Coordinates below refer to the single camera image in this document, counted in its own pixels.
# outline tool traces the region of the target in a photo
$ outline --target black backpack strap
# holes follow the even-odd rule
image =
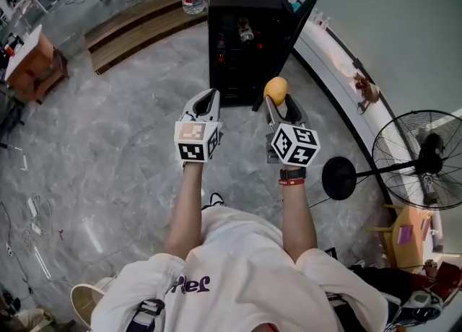
[[[354,314],[349,303],[339,294],[327,294],[344,332],[367,332]]]
[[[165,309],[165,304],[159,299],[143,301],[136,310],[126,332],[153,332],[156,327],[156,317]]]

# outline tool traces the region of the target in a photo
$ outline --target white t-shirt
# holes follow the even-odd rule
[[[326,292],[342,294],[367,331],[383,331],[380,293],[322,250],[296,263],[265,219],[224,206],[202,213],[203,244],[183,261],[157,254],[123,268],[92,314],[94,332],[125,332],[145,300],[165,303],[165,332],[343,331]]]

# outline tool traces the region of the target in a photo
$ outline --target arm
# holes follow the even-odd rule
[[[189,162],[185,165],[180,193],[165,242],[165,252],[183,260],[192,249],[201,244],[203,166],[200,162]]]
[[[294,263],[306,250],[318,246],[316,230],[308,208],[305,185],[283,185],[282,242]]]

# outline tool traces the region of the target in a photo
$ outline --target wristwatch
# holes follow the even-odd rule
[[[306,168],[300,167],[296,170],[281,169],[279,174],[281,175],[281,179],[284,180],[306,178]]]

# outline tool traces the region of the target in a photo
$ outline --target sneaker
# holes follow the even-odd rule
[[[213,192],[213,194],[210,195],[210,206],[216,205],[224,206],[225,202],[223,201],[223,198],[220,196],[219,193]]]
[[[58,1],[59,1],[59,0],[53,0],[53,1],[51,2],[51,6],[55,6],[55,5],[58,3]]]

